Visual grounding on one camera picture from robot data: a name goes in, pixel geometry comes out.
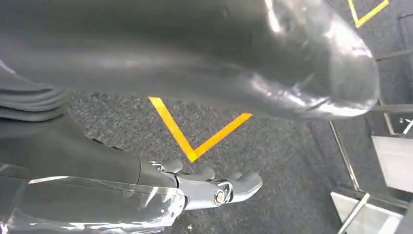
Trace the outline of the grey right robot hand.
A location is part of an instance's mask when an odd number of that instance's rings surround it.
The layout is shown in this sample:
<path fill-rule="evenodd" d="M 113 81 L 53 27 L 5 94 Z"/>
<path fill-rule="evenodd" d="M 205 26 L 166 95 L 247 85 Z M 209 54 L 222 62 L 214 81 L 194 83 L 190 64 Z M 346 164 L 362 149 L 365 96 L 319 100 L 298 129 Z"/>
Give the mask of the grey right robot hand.
<path fill-rule="evenodd" d="M 66 112 L 76 89 L 327 120 L 380 93 L 370 49 L 323 0 L 3 0 L 1 233 L 157 233 L 261 188 L 86 137 Z"/>

